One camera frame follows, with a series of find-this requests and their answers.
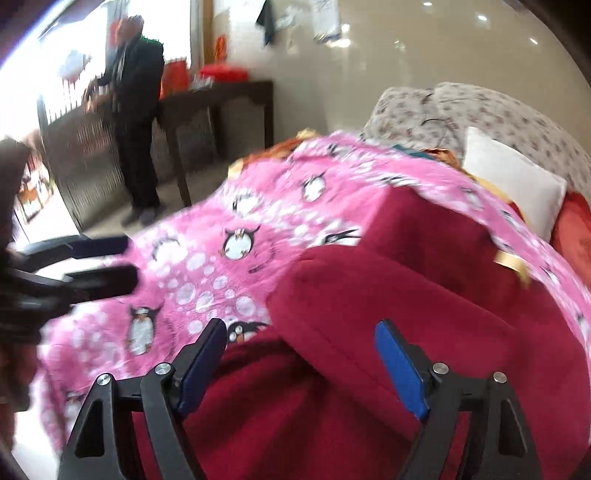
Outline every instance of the orange cloth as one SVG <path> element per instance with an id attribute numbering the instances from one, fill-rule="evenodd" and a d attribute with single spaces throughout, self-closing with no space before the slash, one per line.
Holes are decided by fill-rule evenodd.
<path id="1" fill-rule="evenodd" d="M 474 177 L 462 168 L 460 161 L 451 150 L 448 150 L 447 148 L 426 148 L 423 151 L 432 157 L 435 157 L 436 160 L 449 165 L 451 168 L 455 168 L 457 171 L 461 171 L 464 175 L 468 175 L 474 180 Z"/>
<path id="2" fill-rule="evenodd" d="M 220 35 L 216 40 L 216 51 L 213 55 L 216 62 L 226 61 L 228 57 L 228 39 L 225 35 Z"/>

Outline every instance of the pink blanket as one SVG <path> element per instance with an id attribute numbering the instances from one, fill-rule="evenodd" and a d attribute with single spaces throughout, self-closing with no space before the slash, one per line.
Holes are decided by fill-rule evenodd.
<path id="1" fill-rule="evenodd" d="M 507 205 L 444 164 L 337 132 L 305 142 L 286 162 L 249 166 L 206 201 L 141 232 L 110 259 L 140 268 L 134 293 L 80 305 L 49 324 L 40 385 L 56 450 L 98 375 L 133 377 L 172 360 L 213 317 L 228 326 L 229 342 L 247 340 L 270 322 L 265 299 L 289 263 L 315 245 L 355 245 L 386 189 L 402 185 L 474 218 L 500 249 L 522 257 L 589 351 L 591 295 Z"/>

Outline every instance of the floor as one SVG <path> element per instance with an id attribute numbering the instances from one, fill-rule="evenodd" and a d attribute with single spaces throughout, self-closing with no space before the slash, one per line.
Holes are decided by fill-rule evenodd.
<path id="1" fill-rule="evenodd" d="M 187 184 L 193 203 L 204 200 L 211 195 L 228 176 L 228 167 L 231 161 L 219 161 L 213 166 L 187 175 Z M 166 205 L 166 211 L 163 216 L 170 215 L 183 208 L 183 202 L 178 192 L 176 181 L 168 182 L 158 188 L 160 200 Z M 121 220 L 131 207 L 129 205 L 121 207 L 112 215 L 103 221 L 93 225 L 84 233 L 91 237 L 119 235 L 122 232 L 127 235 L 135 235 L 141 230 L 141 225 L 135 223 L 128 228 L 121 227 Z"/>
<path id="2" fill-rule="evenodd" d="M 209 168 L 191 173 L 187 176 L 189 192 L 194 203 L 207 198 L 222 184 L 228 175 L 230 163 L 230 161 L 220 161 Z M 175 181 L 160 186 L 158 188 L 158 194 L 167 206 L 164 215 L 169 215 L 183 208 Z M 30 232 L 28 232 L 30 239 L 32 238 L 34 241 L 46 239 L 48 238 L 48 231 L 54 233 L 55 235 L 53 236 L 77 233 L 75 227 L 72 232 L 73 222 L 70 225 L 67 219 L 64 218 L 64 213 L 67 214 L 65 208 L 59 196 L 52 198 L 51 203 L 48 203 L 47 207 L 35 217 L 37 221 L 31 223 Z M 127 229 L 121 227 L 121 219 L 128 211 L 129 206 L 118 209 L 108 218 L 88 229 L 85 233 L 89 236 L 119 235 L 123 232 L 128 235 L 136 234 L 141 230 L 139 224 L 132 225 Z M 53 229 L 51 228 L 52 217 L 54 220 Z M 61 278 L 64 273 L 69 271 L 93 268 L 98 262 L 94 259 L 66 260 L 44 268 L 39 274 L 50 278 Z M 16 442 L 13 453 L 30 480 L 55 480 L 57 478 L 58 459 L 41 425 L 41 412 L 35 384 L 31 388 L 31 396 L 33 399 L 31 408 L 26 412 L 17 414 Z"/>

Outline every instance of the white pillow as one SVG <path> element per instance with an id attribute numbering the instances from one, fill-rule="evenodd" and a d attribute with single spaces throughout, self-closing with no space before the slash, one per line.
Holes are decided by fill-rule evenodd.
<path id="1" fill-rule="evenodd" d="M 499 187 L 528 219 L 531 229 L 550 241 L 566 193 L 566 180 L 475 127 L 468 127 L 464 169 Z"/>

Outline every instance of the blue gripper pad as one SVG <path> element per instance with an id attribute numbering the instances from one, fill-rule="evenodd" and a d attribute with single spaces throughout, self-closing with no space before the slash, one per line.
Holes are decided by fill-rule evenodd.
<path id="1" fill-rule="evenodd" d="M 423 382 L 384 320 L 375 328 L 375 345 L 403 405 L 416 418 L 423 420 L 429 412 Z"/>
<path id="2" fill-rule="evenodd" d="M 183 377 L 180 401 L 176 408 L 177 413 L 182 418 L 186 418 L 187 415 L 199 407 L 212 375 L 226 349 L 227 339 L 226 325 L 221 320 L 217 320 L 205 344 Z"/>

